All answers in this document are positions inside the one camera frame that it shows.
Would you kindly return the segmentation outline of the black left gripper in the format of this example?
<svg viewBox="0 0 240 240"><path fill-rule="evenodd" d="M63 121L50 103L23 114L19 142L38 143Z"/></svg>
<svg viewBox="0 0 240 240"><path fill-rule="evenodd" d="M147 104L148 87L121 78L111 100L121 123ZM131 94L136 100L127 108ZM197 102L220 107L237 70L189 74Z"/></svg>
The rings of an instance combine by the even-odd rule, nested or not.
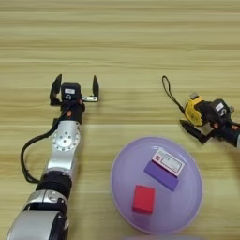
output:
<svg viewBox="0 0 240 240"><path fill-rule="evenodd" d="M62 99L59 100L57 95L61 88L62 75L59 74L54 80L50 92L50 101L52 106L59 106L61 115L53 119L53 124L58 124L60 121L75 121L79 124L83 120L83 112L85 111L85 102L98 102L99 85L98 78L94 75L93 78L93 96L80 96L77 99Z"/></svg>

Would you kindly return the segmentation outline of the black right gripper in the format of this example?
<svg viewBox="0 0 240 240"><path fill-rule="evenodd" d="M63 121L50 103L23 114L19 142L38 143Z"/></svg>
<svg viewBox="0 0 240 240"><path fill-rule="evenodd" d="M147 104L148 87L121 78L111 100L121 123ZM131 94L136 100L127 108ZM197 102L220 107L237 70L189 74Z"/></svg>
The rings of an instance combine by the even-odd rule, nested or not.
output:
<svg viewBox="0 0 240 240"><path fill-rule="evenodd" d="M215 121L213 124L214 130L210 131L207 135L202 134L186 120L181 120L180 124L187 133L196 138L200 143L206 143L214 136L234 147L240 145L240 124L232 120Z"/></svg>

